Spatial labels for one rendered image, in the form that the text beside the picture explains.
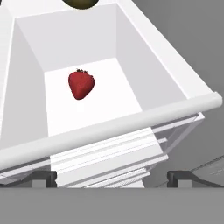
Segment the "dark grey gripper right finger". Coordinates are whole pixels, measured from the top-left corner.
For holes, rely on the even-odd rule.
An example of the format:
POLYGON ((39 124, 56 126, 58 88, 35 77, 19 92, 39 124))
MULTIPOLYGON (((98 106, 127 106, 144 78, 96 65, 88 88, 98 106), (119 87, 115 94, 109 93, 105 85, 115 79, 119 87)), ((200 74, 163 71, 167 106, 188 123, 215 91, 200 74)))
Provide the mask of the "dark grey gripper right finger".
POLYGON ((224 185, 215 184, 213 182, 201 179, 194 175, 191 171, 168 171, 167 179, 167 186, 173 188, 224 188, 224 185))

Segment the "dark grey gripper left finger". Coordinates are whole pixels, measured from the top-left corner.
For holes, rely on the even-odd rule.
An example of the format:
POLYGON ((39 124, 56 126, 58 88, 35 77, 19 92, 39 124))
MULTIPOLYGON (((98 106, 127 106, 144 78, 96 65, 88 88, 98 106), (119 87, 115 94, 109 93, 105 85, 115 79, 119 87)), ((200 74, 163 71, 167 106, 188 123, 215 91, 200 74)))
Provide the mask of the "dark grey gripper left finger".
POLYGON ((16 187, 33 187, 33 184, 43 181, 44 187, 55 188, 57 172, 56 171, 34 171, 16 184, 16 187))

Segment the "white fridge shelves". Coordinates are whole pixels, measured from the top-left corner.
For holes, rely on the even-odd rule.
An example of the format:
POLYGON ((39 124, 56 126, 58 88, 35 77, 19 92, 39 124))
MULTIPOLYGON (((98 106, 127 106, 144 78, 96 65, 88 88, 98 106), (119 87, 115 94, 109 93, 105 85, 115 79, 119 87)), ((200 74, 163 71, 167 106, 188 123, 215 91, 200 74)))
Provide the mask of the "white fridge shelves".
POLYGON ((56 187, 121 187, 151 175, 169 152, 204 119, 201 113, 0 169, 0 187, 35 171, 56 171, 56 187))

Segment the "red strawberry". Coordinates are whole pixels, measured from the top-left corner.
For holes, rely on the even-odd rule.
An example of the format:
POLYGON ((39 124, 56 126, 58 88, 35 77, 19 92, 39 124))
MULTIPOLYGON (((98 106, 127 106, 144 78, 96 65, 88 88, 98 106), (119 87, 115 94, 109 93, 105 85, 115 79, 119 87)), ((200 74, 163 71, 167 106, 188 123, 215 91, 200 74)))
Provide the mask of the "red strawberry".
POLYGON ((68 76, 68 85, 76 100, 84 99, 95 86, 95 79, 87 71, 77 69, 68 76))

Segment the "white fridge drawer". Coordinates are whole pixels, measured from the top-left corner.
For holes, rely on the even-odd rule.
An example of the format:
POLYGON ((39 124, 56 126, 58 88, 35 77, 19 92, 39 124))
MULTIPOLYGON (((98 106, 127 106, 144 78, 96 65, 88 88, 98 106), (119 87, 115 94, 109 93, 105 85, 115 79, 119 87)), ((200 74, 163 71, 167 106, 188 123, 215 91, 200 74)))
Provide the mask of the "white fridge drawer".
POLYGON ((0 169, 218 108, 221 96, 132 0, 0 4, 0 169), (76 100, 68 76, 95 80, 76 100))

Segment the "dark olive round fruit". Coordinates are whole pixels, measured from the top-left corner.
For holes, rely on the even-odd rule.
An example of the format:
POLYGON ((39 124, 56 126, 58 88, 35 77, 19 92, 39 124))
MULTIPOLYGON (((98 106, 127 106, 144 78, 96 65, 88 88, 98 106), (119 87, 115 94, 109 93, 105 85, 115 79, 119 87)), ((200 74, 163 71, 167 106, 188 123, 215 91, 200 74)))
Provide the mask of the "dark olive round fruit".
POLYGON ((89 9, 99 2, 99 0, 62 0, 62 1, 67 5, 79 10, 89 9))

